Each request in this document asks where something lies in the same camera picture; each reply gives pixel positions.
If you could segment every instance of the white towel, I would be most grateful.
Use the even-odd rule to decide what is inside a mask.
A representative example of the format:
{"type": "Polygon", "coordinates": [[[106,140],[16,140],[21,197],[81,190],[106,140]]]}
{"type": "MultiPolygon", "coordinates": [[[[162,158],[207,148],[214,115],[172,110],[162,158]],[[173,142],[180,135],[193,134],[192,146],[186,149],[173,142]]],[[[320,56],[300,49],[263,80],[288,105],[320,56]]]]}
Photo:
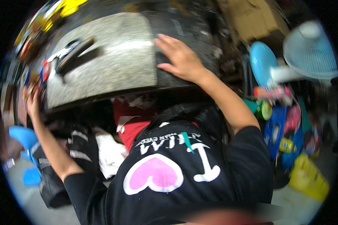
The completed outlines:
{"type": "Polygon", "coordinates": [[[123,144],[115,141],[109,133],[95,136],[99,147],[100,170],[106,179],[116,175],[119,166],[129,152],[123,144]]]}

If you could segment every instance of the white fan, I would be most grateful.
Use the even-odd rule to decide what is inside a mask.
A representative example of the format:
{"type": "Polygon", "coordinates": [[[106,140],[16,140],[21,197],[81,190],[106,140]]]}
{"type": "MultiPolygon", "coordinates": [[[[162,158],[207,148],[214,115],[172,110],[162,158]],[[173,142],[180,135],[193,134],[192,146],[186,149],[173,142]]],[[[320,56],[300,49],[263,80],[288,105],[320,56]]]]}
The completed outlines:
{"type": "Polygon", "coordinates": [[[285,38],[283,56],[288,66],[279,66],[274,53],[264,43],[253,43],[250,63],[260,86],[296,79],[326,83],[338,77],[333,49],[317,21],[301,24],[285,38]]]}
{"type": "Polygon", "coordinates": [[[332,47],[319,22],[305,22],[293,30],[284,40],[283,56],[289,67],[270,68],[272,81],[276,83],[338,77],[332,47]]]}

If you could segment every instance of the yellow bag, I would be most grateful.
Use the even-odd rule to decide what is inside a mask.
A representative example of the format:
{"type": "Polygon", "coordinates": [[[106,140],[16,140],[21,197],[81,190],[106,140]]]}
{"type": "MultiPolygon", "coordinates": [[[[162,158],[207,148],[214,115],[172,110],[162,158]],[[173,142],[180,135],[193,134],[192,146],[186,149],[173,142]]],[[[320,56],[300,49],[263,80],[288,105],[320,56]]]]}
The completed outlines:
{"type": "Polygon", "coordinates": [[[289,186],[319,201],[323,201],[329,192],[329,183],[305,154],[296,158],[289,186]]]}

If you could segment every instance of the pile of items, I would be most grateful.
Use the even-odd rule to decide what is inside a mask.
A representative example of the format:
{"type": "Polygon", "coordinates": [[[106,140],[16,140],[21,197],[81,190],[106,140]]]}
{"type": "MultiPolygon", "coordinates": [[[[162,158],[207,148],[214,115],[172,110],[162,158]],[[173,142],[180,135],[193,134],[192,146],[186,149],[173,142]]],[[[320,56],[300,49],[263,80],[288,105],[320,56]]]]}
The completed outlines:
{"type": "Polygon", "coordinates": [[[275,188],[289,184],[324,200],[329,184],[311,158],[318,156],[325,122],[314,119],[319,117],[315,110],[307,112],[312,104],[307,87],[301,87],[301,92],[292,87],[293,81],[298,86],[300,80],[307,80],[306,84],[322,91],[330,90],[331,80],[338,77],[323,27],[318,21],[307,21],[290,31],[284,13],[272,0],[217,2],[233,45],[239,49],[243,43],[249,52],[247,59],[242,56],[244,101],[260,122],[265,121],[262,132],[275,168],[275,188]]]}

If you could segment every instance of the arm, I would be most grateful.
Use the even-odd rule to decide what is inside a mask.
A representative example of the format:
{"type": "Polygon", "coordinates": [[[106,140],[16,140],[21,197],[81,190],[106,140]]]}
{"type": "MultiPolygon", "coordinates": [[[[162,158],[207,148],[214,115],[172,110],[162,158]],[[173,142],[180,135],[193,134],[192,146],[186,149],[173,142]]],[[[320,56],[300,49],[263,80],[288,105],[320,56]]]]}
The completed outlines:
{"type": "Polygon", "coordinates": [[[38,91],[36,91],[34,96],[28,98],[28,114],[36,136],[52,168],[63,182],[70,174],[84,173],[84,170],[60,147],[51,132],[40,121],[38,102],[38,91]]]}
{"type": "Polygon", "coordinates": [[[257,119],[244,101],[207,70],[187,45],[166,35],[159,34],[158,37],[155,43],[172,62],[158,64],[158,68],[200,86],[214,99],[225,119],[234,128],[234,133],[247,126],[260,129],[257,119]]]}

